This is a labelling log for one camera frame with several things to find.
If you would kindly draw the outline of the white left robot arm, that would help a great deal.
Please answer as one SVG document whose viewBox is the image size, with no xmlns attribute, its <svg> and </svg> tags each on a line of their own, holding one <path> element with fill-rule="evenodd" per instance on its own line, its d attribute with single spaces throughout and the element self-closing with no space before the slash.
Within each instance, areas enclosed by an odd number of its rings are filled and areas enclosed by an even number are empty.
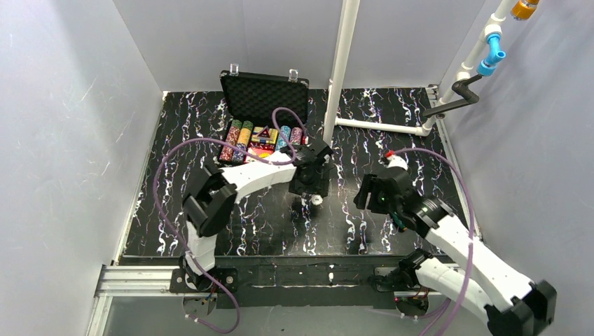
<svg viewBox="0 0 594 336">
<path fill-rule="evenodd" d="M 182 202 L 188 230 L 186 271 L 201 277 L 215 266 L 216 236 L 244 197 L 288 183 L 289 192 L 319 204 L 329 193 L 332 148 L 324 141 L 285 146 L 264 158 L 234 167 L 204 167 Z"/>
</svg>

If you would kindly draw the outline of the triangular all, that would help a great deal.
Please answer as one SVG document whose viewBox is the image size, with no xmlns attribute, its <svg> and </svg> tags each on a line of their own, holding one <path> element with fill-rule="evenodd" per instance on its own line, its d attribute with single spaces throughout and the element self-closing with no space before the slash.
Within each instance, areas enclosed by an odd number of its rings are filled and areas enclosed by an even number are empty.
<svg viewBox="0 0 594 336">
<path fill-rule="evenodd" d="M 252 139 L 256 142 L 268 143 L 272 141 L 272 132 L 268 126 L 255 127 Z"/>
</svg>

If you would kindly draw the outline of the black poker set case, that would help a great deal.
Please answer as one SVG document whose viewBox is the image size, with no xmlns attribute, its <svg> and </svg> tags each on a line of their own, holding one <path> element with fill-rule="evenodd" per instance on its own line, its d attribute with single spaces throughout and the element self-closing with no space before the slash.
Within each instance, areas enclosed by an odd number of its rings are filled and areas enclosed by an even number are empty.
<svg viewBox="0 0 594 336">
<path fill-rule="evenodd" d="M 231 69 L 220 73 L 219 79 L 232 120 L 251 121 L 254 128 L 268 126 L 276 129 L 278 135 L 283 125 L 305 129 L 309 80 L 299 78 L 296 70 L 283 77 L 240 72 L 238 65 L 232 64 Z M 231 161 L 220 163 L 238 165 Z"/>
</svg>

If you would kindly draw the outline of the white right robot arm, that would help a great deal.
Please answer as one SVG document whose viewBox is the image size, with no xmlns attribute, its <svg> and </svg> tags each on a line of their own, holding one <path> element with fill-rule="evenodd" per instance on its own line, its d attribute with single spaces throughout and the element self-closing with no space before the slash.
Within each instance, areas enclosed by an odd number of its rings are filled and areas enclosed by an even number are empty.
<svg viewBox="0 0 594 336">
<path fill-rule="evenodd" d="M 417 191 L 402 157 L 390 152 L 384 163 L 377 174 L 364 176 L 356 207 L 389 216 L 398 230 L 440 248 L 460 270 L 417 248 L 392 271 L 370 278 L 378 291 L 433 289 L 479 318 L 491 335 L 540 335 L 554 322 L 558 292 L 549 282 L 508 265 L 444 201 Z"/>
</svg>

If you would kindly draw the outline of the white one poker chip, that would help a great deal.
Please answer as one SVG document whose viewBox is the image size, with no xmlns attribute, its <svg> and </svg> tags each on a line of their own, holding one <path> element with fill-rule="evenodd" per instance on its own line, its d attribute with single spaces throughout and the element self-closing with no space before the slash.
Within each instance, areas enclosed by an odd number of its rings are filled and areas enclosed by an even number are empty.
<svg viewBox="0 0 594 336">
<path fill-rule="evenodd" d="M 320 195 L 313 195 L 311 197 L 311 203 L 315 206 L 319 206 L 323 202 L 323 197 Z"/>
</svg>

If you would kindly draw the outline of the red playing card deck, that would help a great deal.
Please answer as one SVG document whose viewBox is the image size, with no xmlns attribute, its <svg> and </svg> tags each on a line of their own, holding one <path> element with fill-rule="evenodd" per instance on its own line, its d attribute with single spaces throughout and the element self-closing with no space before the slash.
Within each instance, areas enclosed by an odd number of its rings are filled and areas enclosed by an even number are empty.
<svg viewBox="0 0 594 336">
<path fill-rule="evenodd" d="M 267 149 L 267 148 L 250 147 L 247 150 L 247 152 L 248 152 L 248 154 L 255 155 L 257 158 L 267 159 L 270 155 L 272 155 L 274 153 L 274 150 Z M 255 162 L 255 161 L 256 161 L 256 159 L 249 155 L 247 155 L 246 158 L 244 159 L 244 163 Z"/>
</svg>

